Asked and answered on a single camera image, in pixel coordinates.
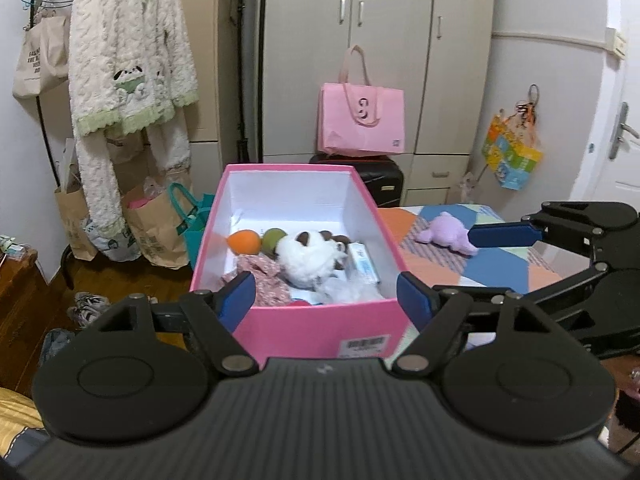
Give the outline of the purple plush toy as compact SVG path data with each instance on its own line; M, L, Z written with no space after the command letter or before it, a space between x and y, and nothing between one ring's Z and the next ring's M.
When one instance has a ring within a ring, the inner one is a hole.
M465 257L474 257L478 253L469 240L469 230L447 211L435 217L414 240L420 244L435 244Z

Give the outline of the white brown plush dog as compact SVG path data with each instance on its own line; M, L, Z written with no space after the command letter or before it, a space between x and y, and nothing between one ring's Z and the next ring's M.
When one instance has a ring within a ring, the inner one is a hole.
M287 235L277 244L282 276L294 287L314 289L344 269L346 249L352 241L330 231L304 231Z

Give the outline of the colourful knitted patchwork blanket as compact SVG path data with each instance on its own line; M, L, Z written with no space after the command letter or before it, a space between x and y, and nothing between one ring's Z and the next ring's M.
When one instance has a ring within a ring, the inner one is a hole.
M396 281L402 270L410 271L430 286L507 287L522 294L561 279L531 247L480 248L475 256L465 257L434 244L418 243L416 236L419 232L443 212L462 221L466 228L501 221L487 206L442 205L380 209L380 226L390 233L390 241L386 245L394 248L392 255L399 256L402 265L392 269L392 259L384 260L375 253L377 244L367 246L380 278L378 289L385 299L371 304L371 312L363 317L367 330L364 334L341 341L338 352L341 358L380 356L387 359L406 348L416 337L418 331L398 307L395 298Z

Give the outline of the pink floral cloth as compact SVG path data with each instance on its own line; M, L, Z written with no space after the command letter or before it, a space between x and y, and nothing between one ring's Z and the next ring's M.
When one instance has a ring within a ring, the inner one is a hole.
M224 274L230 283L239 273L250 272L256 282L254 305L257 307L285 307L292 302L290 288L281 278L281 267L264 255L239 255L235 269Z

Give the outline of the orange plush ball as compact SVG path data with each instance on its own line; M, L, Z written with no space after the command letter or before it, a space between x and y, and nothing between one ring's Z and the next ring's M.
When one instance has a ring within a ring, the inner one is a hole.
M229 249L237 256L258 255L262 250L262 238L252 230L241 230L227 237Z

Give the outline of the colourful hanging gift bag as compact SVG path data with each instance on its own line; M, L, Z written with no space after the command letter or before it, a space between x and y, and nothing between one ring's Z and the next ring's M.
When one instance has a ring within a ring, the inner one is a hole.
M531 84L527 99L517 102L510 114L495 114L482 146L487 168L510 191L521 191L544 157L537 134L539 96L538 86Z

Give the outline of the teal shopping bag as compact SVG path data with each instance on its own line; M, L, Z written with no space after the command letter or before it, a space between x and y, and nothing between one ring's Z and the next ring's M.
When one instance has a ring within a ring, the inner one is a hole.
M195 269L215 196L213 196L213 194L204 194L200 200L197 200L192 193L179 182L172 182L168 186L167 193L171 205L181 219L177 233L183 238L191 268Z

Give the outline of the white door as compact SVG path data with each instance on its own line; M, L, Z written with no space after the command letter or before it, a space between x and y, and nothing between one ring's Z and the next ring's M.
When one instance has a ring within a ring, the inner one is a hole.
M625 57L608 52L587 151L573 200L639 206L639 0L608 0L610 35L626 41Z

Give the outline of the brown paper bag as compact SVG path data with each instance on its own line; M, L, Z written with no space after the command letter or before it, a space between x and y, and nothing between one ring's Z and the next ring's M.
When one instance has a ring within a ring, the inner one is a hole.
M122 196L122 211L149 263L170 270L189 264L186 243L177 232L182 220L162 178L146 177Z

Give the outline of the black suitcase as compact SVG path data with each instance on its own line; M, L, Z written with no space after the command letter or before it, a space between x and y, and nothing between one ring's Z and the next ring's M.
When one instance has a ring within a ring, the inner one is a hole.
M399 207L405 177L399 166L388 156L352 157L317 154L309 159L311 164L352 166L378 208Z

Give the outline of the pink cardboard box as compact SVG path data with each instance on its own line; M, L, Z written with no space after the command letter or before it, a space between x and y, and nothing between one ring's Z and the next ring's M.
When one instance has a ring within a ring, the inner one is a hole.
M258 295L228 330L269 358L386 359L408 330L396 297L407 267L349 166L231 165L204 230L192 289L218 290L244 266L278 268L283 304Z

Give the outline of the pink tote bag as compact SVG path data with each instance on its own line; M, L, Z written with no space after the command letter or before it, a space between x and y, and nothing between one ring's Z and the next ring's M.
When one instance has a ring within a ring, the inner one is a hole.
M360 55L364 84L349 81L352 54ZM337 82L319 93L317 150L328 155L397 155L405 149L405 96L371 84L362 47L347 49Z

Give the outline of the beige wardrobe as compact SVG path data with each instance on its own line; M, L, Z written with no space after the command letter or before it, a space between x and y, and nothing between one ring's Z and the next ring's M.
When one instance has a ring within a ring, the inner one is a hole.
M191 178L232 162L308 162L324 84L399 89L405 205L440 204L465 173L482 105L494 0L182 0L200 100L186 111Z

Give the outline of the cream fleece pajama top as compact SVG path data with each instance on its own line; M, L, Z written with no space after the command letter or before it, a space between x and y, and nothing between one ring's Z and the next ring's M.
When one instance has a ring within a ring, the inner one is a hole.
M68 90L75 136L168 122L198 100L181 0L74 0Z

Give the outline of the beige canvas tote bag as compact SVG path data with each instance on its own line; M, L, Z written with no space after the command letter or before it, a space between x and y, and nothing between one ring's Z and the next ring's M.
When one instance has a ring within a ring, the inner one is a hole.
M68 77L73 0L21 0L29 13L13 77L15 99L42 96Z

